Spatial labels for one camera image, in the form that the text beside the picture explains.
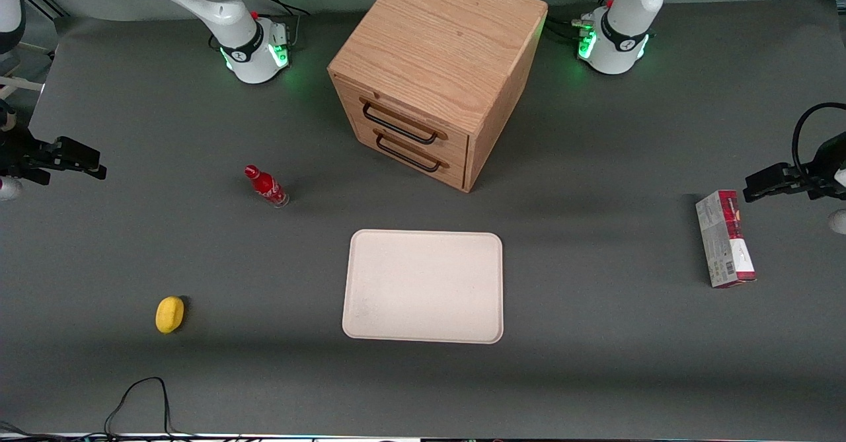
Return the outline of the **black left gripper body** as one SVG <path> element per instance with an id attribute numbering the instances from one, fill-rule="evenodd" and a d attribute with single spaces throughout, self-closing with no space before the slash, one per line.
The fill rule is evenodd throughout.
<path id="1" fill-rule="evenodd" d="M 825 196 L 845 200 L 845 187 L 836 177 L 838 172 L 844 171 L 844 163 L 845 132 L 823 142 L 814 158 L 802 165 L 812 183 L 806 191 L 810 200 Z"/>

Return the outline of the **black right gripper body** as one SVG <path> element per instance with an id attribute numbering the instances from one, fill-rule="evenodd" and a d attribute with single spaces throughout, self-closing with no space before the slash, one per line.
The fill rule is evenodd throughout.
<path id="1" fill-rule="evenodd" d="M 1 102 L 1 174 L 46 186 L 51 174 L 40 168 L 49 159 L 49 144 L 37 140 L 18 120 L 17 111 Z"/>

